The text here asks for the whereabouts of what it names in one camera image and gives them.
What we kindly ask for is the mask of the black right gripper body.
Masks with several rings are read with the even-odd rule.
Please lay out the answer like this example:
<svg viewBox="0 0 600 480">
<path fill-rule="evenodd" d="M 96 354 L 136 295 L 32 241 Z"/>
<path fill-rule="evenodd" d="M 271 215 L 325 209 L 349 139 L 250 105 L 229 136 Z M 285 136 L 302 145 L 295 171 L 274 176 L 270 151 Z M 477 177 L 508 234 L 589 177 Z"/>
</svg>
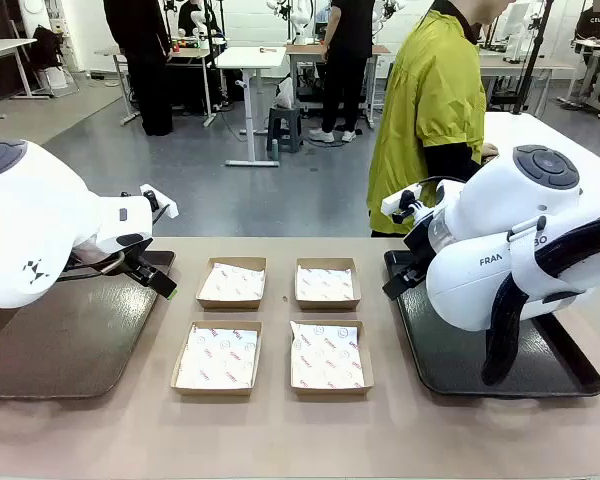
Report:
<svg viewBox="0 0 600 480">
<path fill-rule="evenodd" d="M 421 220 L 404 238 L 404 244 L 415 257 L 415 264 L 418 268 L 427 268 L 436 256 L 429 240 L 430 223 L 431 219 Z"/>
</svg>

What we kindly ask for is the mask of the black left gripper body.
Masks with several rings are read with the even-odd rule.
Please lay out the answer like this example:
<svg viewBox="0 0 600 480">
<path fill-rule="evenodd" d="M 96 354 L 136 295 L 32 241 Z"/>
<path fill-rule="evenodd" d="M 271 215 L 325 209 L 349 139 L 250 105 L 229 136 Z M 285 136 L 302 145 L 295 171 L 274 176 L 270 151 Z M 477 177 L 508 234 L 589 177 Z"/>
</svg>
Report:
<svg viewBox="0 0 600 480">
<path fill-rule="evenodd" d="M 132 279 L 151 279 L 154 267 L 142 257 L 142 251 L 127 249 L 123 251 L 124 260 L 121 263 L 121 273 Z"/>
</svg>

